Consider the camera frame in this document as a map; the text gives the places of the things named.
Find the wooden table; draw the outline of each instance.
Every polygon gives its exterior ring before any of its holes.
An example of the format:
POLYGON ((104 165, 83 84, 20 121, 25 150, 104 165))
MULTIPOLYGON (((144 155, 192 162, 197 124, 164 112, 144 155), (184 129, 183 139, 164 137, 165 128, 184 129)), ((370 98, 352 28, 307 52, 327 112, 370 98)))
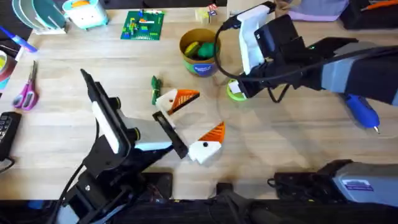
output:
MULTIPOLYGON (((79 69, 100 81, 109 96, 119 96, 126 116, 152 119, 150 79, 163 79, 172 88, 196 89, 206 99, 208 116, 226 123, 221 152, 205 166, 175 152, 148 170, 174 173, 175 198, 207 198, 219 180, 230 180, 245 197, 275 198, 266 180, 275 171, 318 169, 333 159, 374 163, 398 162, 397 109, 370 101, 381 117, 381 134, 358 128, 339 98, 327 91, 289 90, 280 104, 266 91, 242 103, 226 95, 226 79, 189 74, 178 42, 186 31, 201 27, 193 9, 168 9, 160 41, 120 40, 126 10, 108 11, 111 22, 85 32, 72 26, 67 35, 31 35, 37 54, 24 53, 0 100, 1 111, 14 110, 12 99, 21 91, 37 60, 40 100, 22 121, 12 148, 15 166, 0 175, 0 199, 58 198, 67 180, 89 152, 95 120, 79 69)), ((219 24, 207 26, 217 29, 219 24)), ((357 37, 378 44, 396 44, 398 33, 348 32, 337 23, 297 22, 307 44, 323 37, 357 37)), ((236 30, 222 33, 221 59, 238 72, 241 59, 236 30)))

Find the scissors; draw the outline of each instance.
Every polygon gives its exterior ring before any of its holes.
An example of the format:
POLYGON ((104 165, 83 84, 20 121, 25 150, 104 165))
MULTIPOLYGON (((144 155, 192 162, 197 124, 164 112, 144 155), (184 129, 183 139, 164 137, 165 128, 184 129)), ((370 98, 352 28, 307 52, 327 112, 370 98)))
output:
POLYGON ((37 72, 37 63, 33 61, 33 69, 29 75, 29 79, 22 89, 21 93, 14 99, 12 105, 15 108, 22 108, 23 110, 32 109, 39 99, 38 94, 35 90, 35 79, 37 72))

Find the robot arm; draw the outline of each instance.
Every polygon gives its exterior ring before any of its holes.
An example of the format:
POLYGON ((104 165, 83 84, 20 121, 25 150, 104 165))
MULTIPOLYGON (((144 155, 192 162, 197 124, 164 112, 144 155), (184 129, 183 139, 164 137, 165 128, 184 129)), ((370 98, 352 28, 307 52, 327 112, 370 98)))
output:
POLYGON ((318 91, 351 93, 398 105, 398 77, 395 74, 398 46, 377 47, 357 39, 327 37, 306 47, 288 15, 264 24, 253 33, 239 18, 241 15, 250 18, 247 14, 252 14, 263 22, 263 17, 252 12, 264 6, 268 9, 263 13, 275 9, 274 3, 265 2, 231 17, 220 27, 215 39, 221 31, 230 28, 248 32, 239 34, 244 73, 239 76, 228 73, 215 55, 219 70, 237 80, 239 90, 246 98, 264 88, 270 91, 278 85, 288 84, 295 89, 305 86, 318 91), (250 41, 249 36, 257 43, 250 41))

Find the blue pen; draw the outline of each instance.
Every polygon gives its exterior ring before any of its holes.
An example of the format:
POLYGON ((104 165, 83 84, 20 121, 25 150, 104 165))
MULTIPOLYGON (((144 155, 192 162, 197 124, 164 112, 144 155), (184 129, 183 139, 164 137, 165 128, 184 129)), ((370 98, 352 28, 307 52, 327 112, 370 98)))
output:
POLYGON ((29 52, 36 52, 37 49, 35 47, 33 47, 32 45, 28 44, 28 42, 26 42, 24 39, 20 38, 18 35, 15 35, 11 32, 9 32, 8 30, 6 30, 5 28, 3 28, 3 26, 0 26, 0 29, 9 37, 11 38, 11 40, 13 40, 15 43, 19 44, 21 47, 24 47, 26 50, 28 50, 29 52))
POLYGON ((380 119, 376 111, 371 107, 368 101, 362 96, 352 94, 340 94, 347 107, 351 110, 354 118, 365 128, 373 128, 379 132, 380 119))

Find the paper cup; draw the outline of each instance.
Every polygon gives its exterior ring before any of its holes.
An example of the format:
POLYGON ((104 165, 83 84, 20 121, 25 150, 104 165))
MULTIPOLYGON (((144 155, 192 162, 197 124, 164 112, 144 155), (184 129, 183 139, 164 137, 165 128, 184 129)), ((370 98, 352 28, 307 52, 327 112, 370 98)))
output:
POLYGON ((10 77, 15 65, 16 61, 0 50, 0 82, 10 77))
MULTIPOLYGON (((217 67, 214 63, 214 57, 209 58, 207 60, 194 60, 185 56, 185 49, 195 41, 199 43, 204 42, 214 42, 216 34, 208 29, 193 29, 188 31, 181 37, 180 40, 180 51, 183 57, 183 63, 188 71, 192 74, 198 75, 199 77, 209 77, 212 74, 216 73, 217 67)), ((217 56, 220 58, 220 50, 221 50, 221 41, 218 39, 217 41, 218 51, 217 56)))

